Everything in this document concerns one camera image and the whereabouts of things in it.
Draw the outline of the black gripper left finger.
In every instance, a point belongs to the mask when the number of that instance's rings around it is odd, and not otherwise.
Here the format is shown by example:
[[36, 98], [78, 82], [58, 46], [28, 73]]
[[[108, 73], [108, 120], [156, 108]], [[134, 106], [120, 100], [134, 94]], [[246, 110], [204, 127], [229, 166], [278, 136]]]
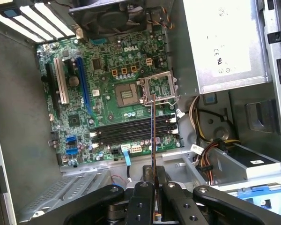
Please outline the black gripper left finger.
[[154, 187], [146, 181], [137, 182], [124, 190], [118, 185], [107, 185], [66, 203], [42, 216], [30, 220], [31, 225], [104, 225], [108, 222], [110, 206], [121, 202], [128, 192], [126, 225], [151, 225], [154, 211]]

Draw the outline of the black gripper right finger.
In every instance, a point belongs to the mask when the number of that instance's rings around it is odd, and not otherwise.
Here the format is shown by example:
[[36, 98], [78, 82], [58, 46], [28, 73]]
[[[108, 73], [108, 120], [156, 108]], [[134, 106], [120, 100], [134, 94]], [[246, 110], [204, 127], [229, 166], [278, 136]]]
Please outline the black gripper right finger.
[[281, 225], [281, 215], [210, 186], [188, 191], [164, 166], [157, 174], [165, 178], [161, 182], [165, 209], [181, 225]]

